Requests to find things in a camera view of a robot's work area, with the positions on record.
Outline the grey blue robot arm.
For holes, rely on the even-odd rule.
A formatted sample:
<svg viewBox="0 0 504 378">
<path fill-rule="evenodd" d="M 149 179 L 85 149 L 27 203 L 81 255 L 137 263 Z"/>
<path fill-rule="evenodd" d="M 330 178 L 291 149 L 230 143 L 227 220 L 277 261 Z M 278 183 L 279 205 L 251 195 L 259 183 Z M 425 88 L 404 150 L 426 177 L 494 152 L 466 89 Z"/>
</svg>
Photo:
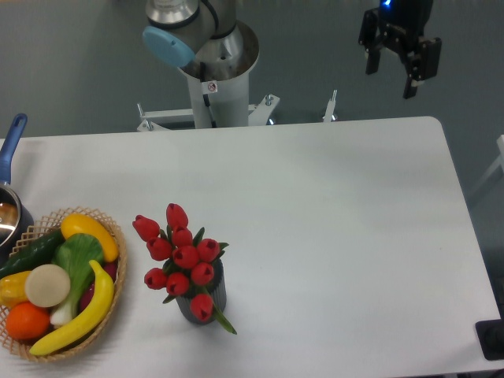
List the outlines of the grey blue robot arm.
<svg viewBox="0 0 504 378">
<path fill-rule="evenodd" d="M 364 12 L 358 42 L 365 49 L 365 72 L 377 72 L 380 54 L 399 56 L 406 70 L 404 98 L 436 76 L 442 41 L 424 35 L 431 1 L 382 1 Z M 234 1 L 148 1 L 143 31 L 147 49 L 164 63 L 206 82 L 235 79 L 258 60 L 257 36 L 236 19 Z"/>
</svg>

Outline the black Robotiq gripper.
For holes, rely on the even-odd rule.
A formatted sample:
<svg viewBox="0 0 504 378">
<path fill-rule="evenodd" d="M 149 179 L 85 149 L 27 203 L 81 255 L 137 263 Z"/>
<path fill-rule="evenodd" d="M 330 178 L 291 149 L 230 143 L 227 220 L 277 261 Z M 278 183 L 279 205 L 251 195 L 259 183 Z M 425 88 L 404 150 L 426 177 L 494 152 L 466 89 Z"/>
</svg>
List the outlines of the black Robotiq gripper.
<svg viewBox="0 0 504 378">
<path fill-rule="evenodd" d="M 424 36 L 432 6 L 432 0 L 380 1 L 379 8 L 366 10 L 363 15 L 358 43 L 365 49 L 366 75 L 378 71 L 387 37 L 398 39 L 408 52 L 399 55 L 406 69 L 404 99 L 414 97 L 418 87 L 438 72 L 441 38 L 419 39 Z"/>
</svg>

